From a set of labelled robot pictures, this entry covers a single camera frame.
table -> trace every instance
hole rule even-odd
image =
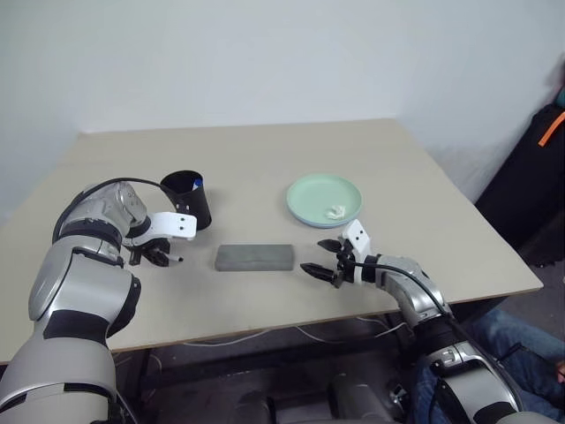
[[[308,227],[286,208],[287,188],[310,172],[352,181],[363,194],[359,220],[373,238],[373,252],[416,259],[449,302],[542,285],[392,119],[81,134],[0,228],[1,361],[32,332],[27,296],[53,225],[72,197],[107,178],[159,181],[174,170],[203,174],[213,222],[193,242],[173,246],[184,262],[160,269],[143,261],[132,269],[141,279],[141,298],[132,323],[109,340],[112,349],[395,310],[394,300],[371,286],[344,284],[337,290],[298,266],[303,261],[335,266],[334,255],[316,242],[340,232]],[[172,210],[158,189],[135,188],[150,210]],[[295,268],[217,272],[215,252],[225,243],[291,243]]]

green plate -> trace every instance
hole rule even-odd
[[[290,186],[286,194],[290,212],[312,227],[333,228],[355,219],[363,203],[361,192],[347,179],[332,174],[310,174]],[[344,213],[334,207],[344,207]],[[336,218],[328,214],[337,212]]]

silver robot arm segment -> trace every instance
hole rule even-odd
[[[193,216],[167,217],[165,227],[175,231],[152,224],[133,188],[120,182],[87,196],[63,220],[29,296],[34,333],[0,382],[1,424],[122,422],[106,338],[132,319],[141,285],[124,269],[120,248],[145,255],[143,246],[155,240],[194,237]]]
[[[438,376],[434,402],[451,422],[521,422],[521,402],[513,383],[467,337],[438,288],[414,260],[372,255],[371,240],[358,220],[338,240],[318,244],[336,254],[337,271],[303,263],[305,272],[335,287],[343,281],[375,284],[395,298],[415,334],[417,353]],[[530,422],[546,422],[544,418]]]

white wall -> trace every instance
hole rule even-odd
[[[563,28],[562,0],[1,0],[0,217],[78,131],[372,117],[475,200],[552,93]]]

jeans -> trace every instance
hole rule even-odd
[[[511,346],[521,343],[552,364],[565,360],[565,343],[498,309],[490,311],[474,322],[469,328],[469,333],[495,358],[502,357]],[[525,411],[540,413],[552,420],[565,423],[563,413],[565,384],[557,382],[554,365],[524,350],[514,352],[501,363],[520,386],[519,396]],[[437,377],[430,368],[421,364],[418,367],[418,378],[413,391],[413,414],[417,424],[429,424],[428,409],[436,382]],[[432,414],[432,423],[449,423],[439,406],[434,407]]]

